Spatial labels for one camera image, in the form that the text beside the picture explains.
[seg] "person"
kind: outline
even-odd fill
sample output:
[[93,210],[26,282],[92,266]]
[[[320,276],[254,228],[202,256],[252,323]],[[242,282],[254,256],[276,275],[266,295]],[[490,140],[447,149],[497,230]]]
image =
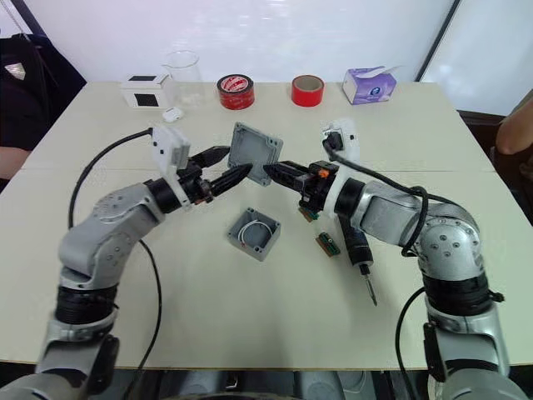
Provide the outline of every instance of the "person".
[[[503,155],[514,155],[525,150],[533,150],[533,90],[506,117],[496,135],[496,149]],[[519,167],[521,186],[533,209],[533,154],[530,154]]]
[[86,81],[42,35],[0,38],[0,192]]
[[0,192],[21,168],[29,154],[28,150],[22,148],[0,146]]

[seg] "white bracket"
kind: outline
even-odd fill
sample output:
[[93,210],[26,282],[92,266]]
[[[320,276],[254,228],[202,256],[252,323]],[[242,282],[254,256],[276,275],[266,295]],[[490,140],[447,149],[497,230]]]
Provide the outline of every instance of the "white bracket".
[[[326,127],[322,129],[322,140],[327,138],[330,132],[339,132],[342,137],[343,149],[338,152],[339,156],[346,158],[353,163],[359,163],[359,138],[357,137],[356,124],[350,118],[340,118],[335,121],[331,121]],[[339,165],[339,171],[336,173],[335,181],[330,187],[327,194],[326,201],[324,203],[324,212],[330,216],[335,217],[335,203],[339,193],[344,186],[346,180],[353,174],[353,171]]]
[[191,208],[191,200],[178,182],[176,170],[187,167],[191,143],[176,127],[156,125],[152,131],[152,144],[152,158],[159,172],[182,208],[188,211]]

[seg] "black connector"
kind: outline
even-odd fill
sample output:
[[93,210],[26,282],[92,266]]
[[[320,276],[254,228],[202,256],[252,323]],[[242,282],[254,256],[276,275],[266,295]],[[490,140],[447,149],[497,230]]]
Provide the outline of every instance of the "black connector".
[[344,143],[342,142],[342,135],[339,132],[329,132],[326,139],[322,142],[327,143],[331,150],[339,152],[344,149]]

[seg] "silver arm segment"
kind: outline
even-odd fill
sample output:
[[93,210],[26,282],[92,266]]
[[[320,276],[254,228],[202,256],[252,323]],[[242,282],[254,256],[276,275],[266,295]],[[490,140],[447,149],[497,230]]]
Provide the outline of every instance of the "silver arm segment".
[[[369,182],[360,192],[351,225],[383,242],[404,246],[420,209],[417,197]],[[525,398],[523,393],[517,395],[521,390],[506,377],[509,360],[472,216],[454,204],[430,204],[412,251],[426,289],[426,360],[431,374],[450,385],[445,398],[465,393],[471,396],[465,398],[492,398],[487,396],[490,390],[481,390],[480,385],[488,377],[494,398]],[[464,382],[468,385],[461,388]]]
[[117,285],[137,241],[164,218],[148,187],[139,183],[102,198],[67,233],[59,249],[57,309],[36,374],[0,389],[0,398],[86,398],[106,387],[118,351],[118,340],[108,334],[117,318]]

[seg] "white wall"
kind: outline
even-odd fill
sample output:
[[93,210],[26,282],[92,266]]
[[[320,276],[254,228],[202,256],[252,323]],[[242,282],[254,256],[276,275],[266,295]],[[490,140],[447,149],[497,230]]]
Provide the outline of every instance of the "white wall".
[[[11,2],[9,0],[4,0],[4,2],[6,3],[7,9],[15,17],[22,30],[25,33],[31,33],[24,20],[18,14],[17,9],[11,4]],[[13,22],[11,17],[9,17],[9,14],[7,14],[7,11],[4,9],[2,4],[0,4],[0,38],[10,38],[12,35],[17,33],[20,33],[20,29],[18,29],[17,25]]]
[[507,115],[533,88],[533,1],[463,0],[422,80],[457,109]]
[[202,77],[245,73],[340,81],[353,67],[403,65],[412,80],[451,0],[26,0],[89,81],[160,71],[172,47],[200,55]]

